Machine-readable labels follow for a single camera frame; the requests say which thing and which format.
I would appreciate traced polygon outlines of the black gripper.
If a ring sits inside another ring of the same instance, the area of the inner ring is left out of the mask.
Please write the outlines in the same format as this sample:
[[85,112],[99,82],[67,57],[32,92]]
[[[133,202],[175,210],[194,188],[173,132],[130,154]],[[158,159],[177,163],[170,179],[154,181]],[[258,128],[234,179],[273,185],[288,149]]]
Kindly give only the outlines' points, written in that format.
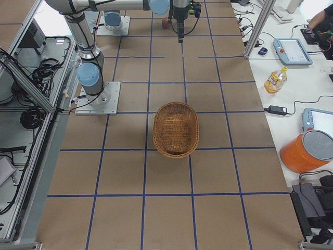
[[178,8],[173,7],[173,18],[176,20],[177,24],[177,35],[178,42],[182,43],[185,34],[184,21],[188,18],[189,7]]

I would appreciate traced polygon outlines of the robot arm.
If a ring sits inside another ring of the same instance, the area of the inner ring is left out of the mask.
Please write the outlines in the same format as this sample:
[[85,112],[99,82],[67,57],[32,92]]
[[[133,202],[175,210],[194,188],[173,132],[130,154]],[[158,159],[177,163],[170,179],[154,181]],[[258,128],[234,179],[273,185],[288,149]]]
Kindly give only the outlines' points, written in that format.
[[104,24],[107,28],[118,27],[121,23],[121,15],[117,11],[104,12]]
[[128,35],[130,17],[122,11],[151,11],[167,14],[164,26],[172,25],[179,43],[187,35],[184,21],[189,13],[200,17],[201,5],[195,1],[47,1],[62,16],[79,49],[80,65],[76,77],[84,98],[78,101],[78,115],[115,114],[118,108],[120,82],[103,79],[104,54],[101,42],[120,40]]

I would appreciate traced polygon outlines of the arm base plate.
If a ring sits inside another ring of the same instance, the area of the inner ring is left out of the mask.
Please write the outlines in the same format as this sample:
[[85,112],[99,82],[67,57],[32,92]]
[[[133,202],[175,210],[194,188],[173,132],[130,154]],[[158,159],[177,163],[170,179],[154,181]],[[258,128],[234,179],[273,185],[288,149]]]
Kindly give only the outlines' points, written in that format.
[[76,115],[116,115],[118,110],[121,82],[104,82],[104,90],[96,98],[86,95],[85,89],[81,87],[81,95]]
[[130,16],[119,16],[117,18],[104,16],[100,18],[97,28],[98,36],[127,36],[129,33]]

